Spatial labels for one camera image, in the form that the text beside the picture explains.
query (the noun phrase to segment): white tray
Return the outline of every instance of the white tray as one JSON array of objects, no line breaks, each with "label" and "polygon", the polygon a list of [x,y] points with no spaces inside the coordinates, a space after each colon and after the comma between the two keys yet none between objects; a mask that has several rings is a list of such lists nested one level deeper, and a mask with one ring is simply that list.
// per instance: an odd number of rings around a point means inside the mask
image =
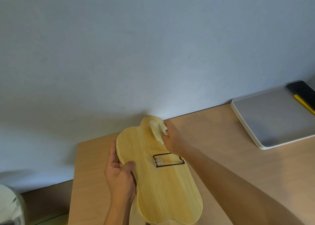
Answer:
[{"label": "white tray", "polygon": [[260,149],[315,136],[315,115],[285,85],[234,98],[230,105]]}]

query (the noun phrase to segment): person's left hand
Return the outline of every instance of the person's left hand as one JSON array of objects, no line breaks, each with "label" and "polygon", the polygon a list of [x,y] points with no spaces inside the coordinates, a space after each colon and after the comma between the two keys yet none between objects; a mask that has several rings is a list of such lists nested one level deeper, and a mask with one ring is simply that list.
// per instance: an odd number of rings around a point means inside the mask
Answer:
[{"label": "person's left hand", "polygon": [[134,161],[122,165],[116,154],[116,142],[113,141],[108,155],[105,178],[111,192],[111,205],[125,206],[132,203],[136,196],[136,185],[131,170]]}]

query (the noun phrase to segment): wooden table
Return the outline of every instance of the wooden table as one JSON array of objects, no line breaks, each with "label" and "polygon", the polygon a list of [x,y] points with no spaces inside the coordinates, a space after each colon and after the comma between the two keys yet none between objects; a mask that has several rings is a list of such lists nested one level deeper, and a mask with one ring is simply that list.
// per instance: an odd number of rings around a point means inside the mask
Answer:
[{"label": "wooden table", "polygon": [[[315,224],[314,137],[260,150],[228,104],[171,120],[191,145],[278,200],[305,224]],[[110,142],[118,135],[78,145],[69,225],[103,224],[110,202],[104,169]],[[203,198],[203,214],[196,224],[231,224],[191,167],[190,171]],[[145,224],[135,208],[130,224]]]}]

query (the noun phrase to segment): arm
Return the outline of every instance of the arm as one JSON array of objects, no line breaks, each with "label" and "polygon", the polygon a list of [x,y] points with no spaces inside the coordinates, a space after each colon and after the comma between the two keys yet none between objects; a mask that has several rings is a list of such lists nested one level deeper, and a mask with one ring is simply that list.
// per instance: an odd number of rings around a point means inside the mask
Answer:
[{"label": "arm", "polygon": [[170,121],[166,148],[187,160],[233,224],[303,224],[282,204],[190,146]]},{"label": "arm", "polygon": [[129,161],[124,166],[116,154],[116,143],[111,144],[105,177],[111,193],[111,205],[104,225],[128,225],[132,201],[136,196],[136,185],[131,170],[135,163]]}]

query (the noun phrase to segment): person's left arm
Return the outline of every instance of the person's left arm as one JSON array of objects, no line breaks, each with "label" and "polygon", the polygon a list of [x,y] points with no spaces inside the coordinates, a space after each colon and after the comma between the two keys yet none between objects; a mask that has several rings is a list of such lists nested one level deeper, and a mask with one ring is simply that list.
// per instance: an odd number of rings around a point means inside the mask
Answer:
[{"label": "person's left arm", "polygon": [[111,193],[111,205],[104,225],[128,225],[132,201],[136,196],[136,185],[131,170],[133,161],[122,165],[116,154],[116,143],[113,141],[105,169],[105,178]]}]

